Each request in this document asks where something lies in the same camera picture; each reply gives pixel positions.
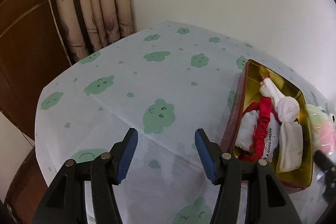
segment metal rivet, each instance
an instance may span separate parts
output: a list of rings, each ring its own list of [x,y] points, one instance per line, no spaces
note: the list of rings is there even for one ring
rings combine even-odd
[[[101,157],[103,160],[107,160],[108,158],[111,157],[111,154],[108,153],[108,152],[104,152],[103,154],[100,155],[100,157]]]
[[[72,160],[72,159],[70,159],[70,160],[67,160],[66,162],[65,162],[65,166],[72,166],[73,164],[75,163],[75,161],[74,160]]]
[[[267,161],[264,160],[264,159],[260,159],[260,160],[258,160],[258,163],[262,166],[265,166],[267,164]]]
[[[229,153],[223,153],[222,158],[226,159],[226,160],[229,160],[229,159],[231,159],[231,155]]]

